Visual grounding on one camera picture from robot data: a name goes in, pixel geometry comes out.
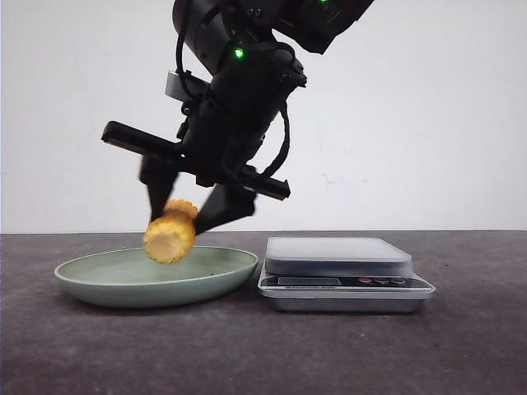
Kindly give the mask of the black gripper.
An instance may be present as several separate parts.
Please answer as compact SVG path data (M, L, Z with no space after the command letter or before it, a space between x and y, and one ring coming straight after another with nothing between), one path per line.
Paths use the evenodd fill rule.
M147 187L150 221L163 215L181 173L194 175L205 188L215 185L194 220L196 235L252 216L256 193L279 200L290 196L288 182L273 177L287 158L288 135L263 171L249 164L275 117L288 119L285 101L254 107L249 114L230 111L212 100L184 108L190 113L175 142L117 121L108 122L101 137L103 142L142 156L139 180Z

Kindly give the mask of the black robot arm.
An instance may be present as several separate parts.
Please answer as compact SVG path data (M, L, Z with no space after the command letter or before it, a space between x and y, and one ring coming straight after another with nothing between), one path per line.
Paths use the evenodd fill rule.
M173 23L179 47L188 47L212 74L203 81L178 64L167 95L179 100L185 121L175 141L111 121L102 140L142 156L139 178L147 187L151 217L161 217L181 173L211 189L194 219L198 233L254 213L260 194L288 198L274 175L287 158L284 141L275 159L257 171L251 159L270 123L287 115L287 97L306 83L291 46L258 25L263 10L244 1L178 1Z
M273 28L306 51L323 54L372 3L373 0L285 1Z

